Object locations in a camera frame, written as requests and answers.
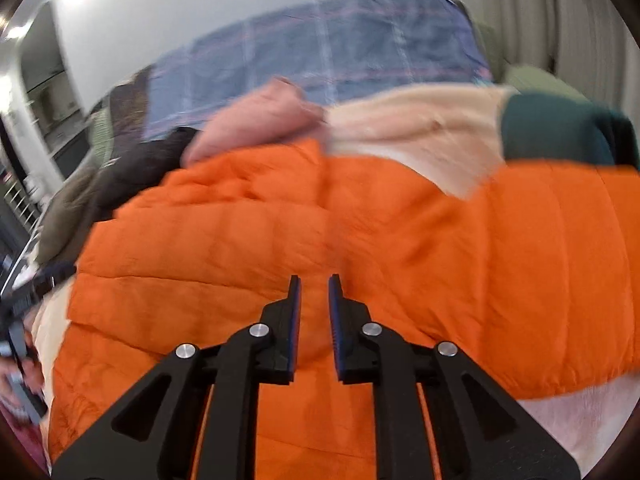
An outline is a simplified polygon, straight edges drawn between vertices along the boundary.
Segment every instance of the bed sheet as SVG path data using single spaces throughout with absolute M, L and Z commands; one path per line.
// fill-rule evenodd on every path
M 235 23 L 151 67 L 144 140 L 202 126 L 281 75 L 322 105 L 419 82 L 489 83 L 466 15 L 450 0 L 327 0 Z

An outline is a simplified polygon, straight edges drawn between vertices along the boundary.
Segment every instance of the silver screw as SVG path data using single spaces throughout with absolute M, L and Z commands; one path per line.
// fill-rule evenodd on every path
M 382 327 L 378 323 L 365 323 L 362 326 L 362 333 L 375 337 L 382 334 Z
M 180 359 L 189 359 L 196 353 L 196 347 L 189 343 L 182 343 L 175 349 L 175 354 Z
M 249 329 L 249 334 L 254 337 L 264 337 L 269 333 L 269 327 L 264 323 L 256 323 Z
M 452 342 L 443 341 L 438 345 L 438 353 L 444 355 L 444 357 L 453 357 L 458 353 L 458 347 Z

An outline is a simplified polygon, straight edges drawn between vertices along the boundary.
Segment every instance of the blue plaid blanket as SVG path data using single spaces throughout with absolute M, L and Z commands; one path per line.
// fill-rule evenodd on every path
M 249 18 L 159 59 L 143 139 L 200 127 L 273 75 L 323 105 L 419 82 L 491 82 L 472 27 L 449 0 L 328 0 Z

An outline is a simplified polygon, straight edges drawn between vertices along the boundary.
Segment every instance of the blanket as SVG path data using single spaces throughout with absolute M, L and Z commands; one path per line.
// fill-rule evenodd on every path
M 175 171 L 98 224 L 82 254 L 52 458 L 177 344 L 218 344 L 257 319 L 292 273 L 299 368 L 292 386 L 262 390 L 258 478 L 374 475 L 370 388 L 335 377 L 332 272 L 374 319 L 417 344 L 457 342 L 521 399 L 633 370 L 638 194 L 635 170 L 529 162 L 463 202 L 401 164 L 327 158 L 313 141 Z

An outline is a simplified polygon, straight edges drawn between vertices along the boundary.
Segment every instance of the pink cushion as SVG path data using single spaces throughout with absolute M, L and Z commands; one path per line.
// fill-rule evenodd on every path
M 183 168 L 235 148 L 275 142 L 318 126 L 324 109 L 305 100 L 302 89 L 275 77 L 213 115 L 184 150 Z

